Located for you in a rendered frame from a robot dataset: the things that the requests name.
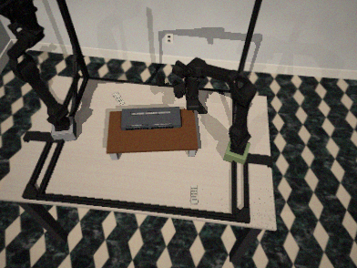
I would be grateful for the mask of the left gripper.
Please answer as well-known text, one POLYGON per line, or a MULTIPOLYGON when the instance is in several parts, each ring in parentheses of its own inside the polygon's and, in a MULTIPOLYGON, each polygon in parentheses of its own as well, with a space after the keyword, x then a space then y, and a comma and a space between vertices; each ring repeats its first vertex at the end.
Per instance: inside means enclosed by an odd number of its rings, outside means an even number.
POLYGON ((197 87, 190 87, 187 84, 187 90, 189 96, 186 97, 186 106, 187 110, 200 110, 200 102, 199 102, 199 85, 197 87))

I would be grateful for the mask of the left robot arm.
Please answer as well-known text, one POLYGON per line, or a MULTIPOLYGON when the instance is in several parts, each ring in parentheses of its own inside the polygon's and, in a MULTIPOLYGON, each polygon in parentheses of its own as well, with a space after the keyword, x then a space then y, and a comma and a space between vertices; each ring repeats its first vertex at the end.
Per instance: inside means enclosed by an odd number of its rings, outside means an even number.
POLYGON ((235 127, 233 124, 229 128, 231 142, 230 151, 243 156, 247 143, 251 138, 251 135, 248 132, 248 127, 246 126, 250 102, 254 99, 254 95, 257 93, 257 89, 253 86, 252 82, 247 77, 240 75, 235 69, 229 70, 223 67, 212 66, 198 57, 195 57, 187 65, 179 60, 176 61, 172 68, 172 72, 181 78, 187 78, 187 83, 173 87, 175 98, 183 98, 184 95, 185 97, 188 97, 188 90, 185 86, 188 84, 190 87, 197 87, 199 82, 204 79, 204 76, 215 78, 228 84, 230 93, 238 104, 234 123, 235 127), (244 84, 239 90, 236 89, 234 83, 235 80, 244 84))

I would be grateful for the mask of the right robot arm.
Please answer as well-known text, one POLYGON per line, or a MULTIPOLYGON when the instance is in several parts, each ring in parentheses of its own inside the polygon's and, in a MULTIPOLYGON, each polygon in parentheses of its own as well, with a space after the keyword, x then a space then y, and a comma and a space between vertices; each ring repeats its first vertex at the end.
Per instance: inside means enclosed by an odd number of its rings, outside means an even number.
POLYGON ((63 104, 57 103, 56 99, 41 80, 40 71, 35 60, 32 56, 26 54, 25 51, 23 52, 25 48, 33 47, 45 37, 45 29, 37 23, 36 14, 31 18, 20 18, 15 15, 13 9, 10 9, 1 15, 10 20, 11 24, 7 27, 17 39, 14 45, 6 52, 9 56, 10 68, 19 79, 21 78, 21 80, 25 82, 29 81, 27 83, 46 105, 47 115, 49 116, 46 120, 54 125, 55 131, 69 130, 70 121, 67 117, 69 113, 68 108, 63 104), (19 27, 21 27, 22 30, 17 32, 16 29, 19 27), (21 52, 23 53, 21 54, 21 52), (26 58, 18 63, 17 59, 23 54, 26 58))

